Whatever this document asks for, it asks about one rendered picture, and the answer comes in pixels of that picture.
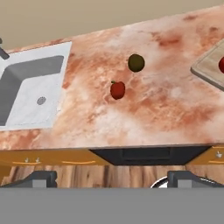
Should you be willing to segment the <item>dark grey sink tap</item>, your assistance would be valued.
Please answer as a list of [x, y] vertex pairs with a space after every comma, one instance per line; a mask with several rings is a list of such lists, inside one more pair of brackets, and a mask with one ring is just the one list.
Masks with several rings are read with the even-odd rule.
[[3, 60], [7, 60], [10, 55], [0, 46], [0, 57]]

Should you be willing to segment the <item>orange cupboard drawer front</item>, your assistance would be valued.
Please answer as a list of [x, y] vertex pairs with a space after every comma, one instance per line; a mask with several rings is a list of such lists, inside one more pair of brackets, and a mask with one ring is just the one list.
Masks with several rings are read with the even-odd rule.
[[189, 165], [224, 165], [224, 145], [212, 146], [189, 162]]
[[62, 164], [61, 161], [95, 161], [95, 164], [108, 165], [109, 162], [95, 155], [90, 150], [0, 150], [0, 165], [23, 166], [12, 162], [41, 162], [37, 165], [75, 165]]

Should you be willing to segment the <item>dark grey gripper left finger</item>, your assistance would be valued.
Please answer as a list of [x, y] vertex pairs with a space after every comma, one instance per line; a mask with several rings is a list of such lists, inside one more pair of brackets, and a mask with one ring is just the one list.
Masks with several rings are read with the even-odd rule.
[[5, 187], [15, 188], [56, 188], [57, 182], [56, 171], [34, 171], [24, 179], [6, 184]]

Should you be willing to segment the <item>light wooden cutting board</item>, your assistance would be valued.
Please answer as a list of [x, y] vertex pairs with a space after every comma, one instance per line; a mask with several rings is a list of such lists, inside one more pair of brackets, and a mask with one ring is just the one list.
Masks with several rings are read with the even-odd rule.
[[224, 57], [224, 39], [201, 55], [191, 66], [191, 72], [202, 80], [224, 91], [224, 73], [219, 62]]

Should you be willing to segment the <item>red bell pepper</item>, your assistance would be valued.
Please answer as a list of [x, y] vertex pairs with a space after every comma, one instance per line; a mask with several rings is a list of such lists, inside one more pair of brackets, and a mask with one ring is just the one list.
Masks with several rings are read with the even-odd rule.
[[125, 94], [125, 85], [122, 81], [111, 81], [110, 94], [115, 100], [122, 99]]

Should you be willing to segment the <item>white kitchen sink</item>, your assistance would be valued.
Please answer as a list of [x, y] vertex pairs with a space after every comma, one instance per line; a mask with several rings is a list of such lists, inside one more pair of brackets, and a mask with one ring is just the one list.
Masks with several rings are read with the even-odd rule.
[[0, 131], [53, 126], [71, 46], [65, 42], [0, 58]]

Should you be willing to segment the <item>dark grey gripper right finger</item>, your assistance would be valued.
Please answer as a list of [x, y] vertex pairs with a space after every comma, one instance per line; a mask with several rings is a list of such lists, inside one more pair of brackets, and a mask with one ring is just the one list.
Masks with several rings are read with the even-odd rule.
[[211, 179], [194, 175], [190, 171], [169, 171], [167, 173], [169, 188], [205, 188], [219, 187], [220, 184]]

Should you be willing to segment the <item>dark green avocado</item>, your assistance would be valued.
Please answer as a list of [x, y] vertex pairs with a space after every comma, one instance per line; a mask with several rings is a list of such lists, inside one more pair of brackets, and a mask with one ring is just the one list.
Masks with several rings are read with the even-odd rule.
[[144, 58], [139, 54], [132, 54], [128, 59], [129, 70], [137, 73], [143, 70], [145, 65]]

